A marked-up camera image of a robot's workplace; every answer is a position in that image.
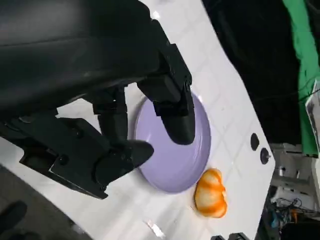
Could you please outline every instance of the equipment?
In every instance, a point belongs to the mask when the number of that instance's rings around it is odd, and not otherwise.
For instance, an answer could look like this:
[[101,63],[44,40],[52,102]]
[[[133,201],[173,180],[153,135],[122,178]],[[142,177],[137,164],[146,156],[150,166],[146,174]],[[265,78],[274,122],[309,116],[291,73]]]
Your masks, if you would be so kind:
[[[124,88],[134,82],[170,138],[193,142],[192,76],[144,4],[3,0],[0,9],[0,135],[24,150],[22,164],[106,198],[110,182],[154,152],[127,140]],[[84,119],[56,118],[79,98],[92,103],[102,134]]]

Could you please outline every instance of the purple plate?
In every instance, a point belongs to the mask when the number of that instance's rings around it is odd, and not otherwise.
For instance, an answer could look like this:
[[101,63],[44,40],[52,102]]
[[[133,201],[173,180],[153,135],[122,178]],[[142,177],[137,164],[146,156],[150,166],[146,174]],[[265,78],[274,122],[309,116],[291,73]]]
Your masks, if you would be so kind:
[[208,162],[211,132],[208,116],[199,99],[192,94],[195,113],[195,138],[190,145],[174,143],[150,100],[146,100],[136,121],[135,139],[154,148],[152,157],[141,167],[147,181],[166,193],[187,190],[201,177]]

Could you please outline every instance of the white tabletop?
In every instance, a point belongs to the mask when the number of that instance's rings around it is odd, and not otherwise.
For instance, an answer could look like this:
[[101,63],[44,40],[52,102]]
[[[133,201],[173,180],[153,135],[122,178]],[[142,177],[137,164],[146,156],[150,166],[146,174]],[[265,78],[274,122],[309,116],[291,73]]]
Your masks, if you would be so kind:
[[[269,145],[245,86],[226,57],[201,0],[144,0],[169,40],[176,43],[193,77],[192,90],[207,111],[212,135],[207,167],[222,172],[228,210],[221,219],[205,218],[193,209],[195,187],[165,194],[136,170],[112,182],[104,200],[72,191],[19,163],[23,151],[0,138],[0,162],[66,213],[94,240],[159,239],[146,222],[159,226],[167,240],[210,240],[243,232],[254,239],[275,167],[271,157],[260,162]],[[136,84],[126,88],[129,134],[143,94]],[[58,109],[60,116],[85,118],[99,129],[91,105],[77,100]],[[257,151],[250,136],[260,140]]]

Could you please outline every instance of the toy orange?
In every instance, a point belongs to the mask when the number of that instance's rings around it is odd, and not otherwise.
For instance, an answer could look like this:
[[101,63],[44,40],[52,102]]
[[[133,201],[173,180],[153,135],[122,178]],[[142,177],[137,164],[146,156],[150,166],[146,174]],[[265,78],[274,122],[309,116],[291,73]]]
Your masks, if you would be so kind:
[[221,172],[215,168],[206,170],[196,186],[196,209],[206,217],[222,218],[227,212],[225,196]]

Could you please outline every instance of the floor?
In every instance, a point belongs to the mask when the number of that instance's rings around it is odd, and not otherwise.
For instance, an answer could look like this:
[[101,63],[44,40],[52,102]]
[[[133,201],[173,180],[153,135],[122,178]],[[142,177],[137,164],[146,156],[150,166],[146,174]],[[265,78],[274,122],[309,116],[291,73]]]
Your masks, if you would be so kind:
[[91,240],[79,229],[76,231],[77,226],[52,203],[1,166],[0,183],[0,212],[15,201],[20,200],[27,205],[24,219],[15,229],[0,235],[0,240],[27,232],[39,234],[42,240]]

